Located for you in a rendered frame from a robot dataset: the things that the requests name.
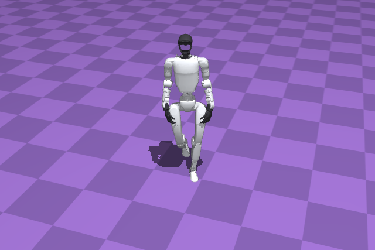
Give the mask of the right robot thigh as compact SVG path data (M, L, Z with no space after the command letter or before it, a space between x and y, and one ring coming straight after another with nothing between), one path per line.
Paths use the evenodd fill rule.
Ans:
M176 143L179 145L185 143L185 134L182 134L182 124L181 124L181 116L180 116L180 102L173 103L169 106L169 112L174 119L172 119L173 122L176 122L175 124L171 123L173 134L175 136Z

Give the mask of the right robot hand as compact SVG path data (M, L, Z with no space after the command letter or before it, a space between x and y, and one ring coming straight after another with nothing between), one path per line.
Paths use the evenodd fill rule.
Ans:
M172 124L175 124L176 122L173 122L172 119L174 119L174 117L172 117L170 115L170 112L169 112L169 104L168 103L165 103L165 108L163 108L163 110L165 111L165 116L166 116L166 119L168 122L172 123ZM174 119L175 120L175 119Z

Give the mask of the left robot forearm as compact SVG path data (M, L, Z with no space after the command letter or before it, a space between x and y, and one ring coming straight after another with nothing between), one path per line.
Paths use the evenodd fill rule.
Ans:
M210 109L214 108L214 98L213 98L213 93L212 93L212 84L210 81L210 88L205 89L205 94L206 94L206 102L207 104L210 104Z

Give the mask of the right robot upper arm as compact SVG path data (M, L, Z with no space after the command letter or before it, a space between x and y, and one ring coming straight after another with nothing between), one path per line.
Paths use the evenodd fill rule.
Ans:
M173 57L173 58L167 58L165 60L165 64L164 64L164 76L165 76L164 87L168 87L168 88L172 87L173 81L171 80L171 77L172 77L172 66L173 66L174 59L175 58Z

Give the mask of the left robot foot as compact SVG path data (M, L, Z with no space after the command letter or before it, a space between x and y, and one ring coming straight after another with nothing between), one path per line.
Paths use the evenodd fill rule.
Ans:
M196 173L196 170L193 171L194 169L192 169L192 172L190 172L191 170L191 167L189 169L189 173L190 173L190 179L192 182L197 182L198 181L198 176L197 176L197 173Z

